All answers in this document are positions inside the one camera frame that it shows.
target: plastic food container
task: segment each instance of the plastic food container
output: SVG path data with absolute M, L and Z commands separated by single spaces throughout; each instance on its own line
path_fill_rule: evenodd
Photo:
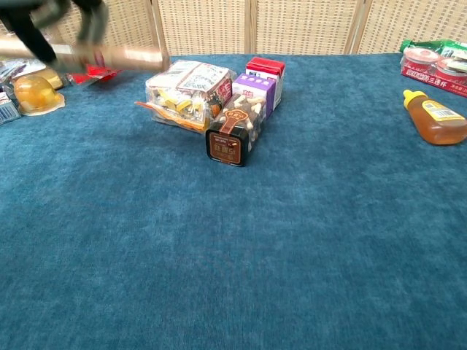
M 454 82 L 455 84 L 466 85 L 467 73 L 449 69 L 447 64 L 450 61 L 452 61 L 452 58 L 445 58 L 444 60 L 438 61 L 436 64 L 436 76 L 449 82 Z
M 422 73 L 430 73 L 439 59 L 436 52 L 421 47 L 409 47 L 404 50 L 404 58 L 408 61 L 408 68 Z

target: bottle label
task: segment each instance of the bottle label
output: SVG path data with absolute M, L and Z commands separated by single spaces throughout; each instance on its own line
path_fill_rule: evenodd
M 437 122 L 445 120 L 465 120 L 465 118 L 436 101 L 427 100 L 422 103 L 423 109 Z

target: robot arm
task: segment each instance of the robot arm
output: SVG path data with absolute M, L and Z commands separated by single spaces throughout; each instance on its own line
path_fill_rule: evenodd
M 72 1 L 80 9 L 82 18 L 78 43 L 100 44 L 109 16 L 106 4 L 103 0 Z M 86 71 L 85 65 L 57 60 L 52 46 L 40 31 L 57 23 L 70 6 L 70 0 L 0 0 L 0 19 L 40 61 L 59 72 L 80 73 Z M 31 19 L 31 13 L 38 14 L 35 20 Z

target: cardboard tube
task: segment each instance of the cardboard tube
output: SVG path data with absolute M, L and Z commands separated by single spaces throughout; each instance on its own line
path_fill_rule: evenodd
M 167 52 L 149 47 L 105 47 L 52 44 L 57 59 L 64 63 L 85 63 L 108 69 L 165 71 L 170 65 Z M 35 58 L 15 36 L 0 36 L 0 56 Z

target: blue felt tablecloth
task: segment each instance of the blue felt tablecloth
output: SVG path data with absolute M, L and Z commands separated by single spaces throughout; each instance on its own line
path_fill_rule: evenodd
M 467 144 L 425 143 L 402 92 L 467 99 L 398 54 L 267 57 L 245 168 L 135 106 L 150 74 L 0 126 L 0 348 L 467 347 Z

